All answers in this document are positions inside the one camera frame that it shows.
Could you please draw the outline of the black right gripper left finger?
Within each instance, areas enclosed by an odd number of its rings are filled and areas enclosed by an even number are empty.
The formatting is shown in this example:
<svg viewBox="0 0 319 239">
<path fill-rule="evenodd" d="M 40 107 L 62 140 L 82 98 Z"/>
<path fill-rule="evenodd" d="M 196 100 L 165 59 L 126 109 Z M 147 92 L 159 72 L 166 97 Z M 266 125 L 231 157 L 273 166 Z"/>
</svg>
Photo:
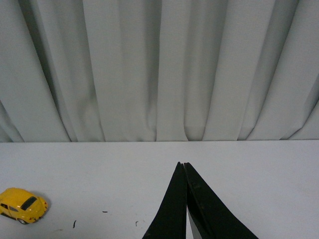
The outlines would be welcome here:
<svg viewBox="0 0 319 239">
<path fill-rule="evenodd" d="M 159 210 L 143 238 L 186 238 L 186 206 L 187 180 L 184 167 L 178 162 Z"/>
</svg>

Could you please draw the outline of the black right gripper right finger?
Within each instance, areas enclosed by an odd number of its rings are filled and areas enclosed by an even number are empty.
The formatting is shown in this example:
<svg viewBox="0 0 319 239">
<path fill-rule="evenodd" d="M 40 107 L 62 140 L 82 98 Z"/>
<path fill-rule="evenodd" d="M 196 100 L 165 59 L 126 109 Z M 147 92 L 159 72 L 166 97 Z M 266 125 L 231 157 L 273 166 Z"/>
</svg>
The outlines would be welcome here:
<svg viewBox="0 0 319 239">
<path fill-rule="evenodd" d="M 195 239 L 256 239 L 219 199 L 190 163 L 187 178 L 187 208 Z"/>
</svg>

